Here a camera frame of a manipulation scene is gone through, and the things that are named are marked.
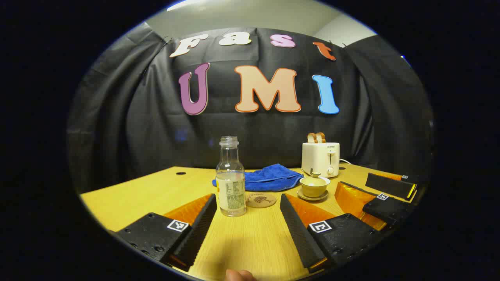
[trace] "cork coaster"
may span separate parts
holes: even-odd
[[[276,197],[268,193],[252,193],[246,198],[246,205],[252,208],[266,208],[276,203]]]

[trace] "toaster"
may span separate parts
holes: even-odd
[[[301,169],[308,175],[319,172],[325,178],[336,177],[339,174],[340,153],[338,142],[303,143]]]

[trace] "teacup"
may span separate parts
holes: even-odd
[[[302,185],[302,193],[307,197],[319,197],[327,190],[330,180],[320,176],[321,173],[314,171],[312,176],[306,176],[300,179]]]

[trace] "blue towel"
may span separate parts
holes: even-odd
[[[304,175],[287,169],[280,164],[267,166],[262,170],[245,172],[245,190],[252,192],[283,191],[293,188]]]

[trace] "gaiwan lid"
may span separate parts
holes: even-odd
[[[320,176],[320,172],[314,171],[311,175],[301,178],[300,183],[310,187],[322,187],[330,183],[329,179]]]

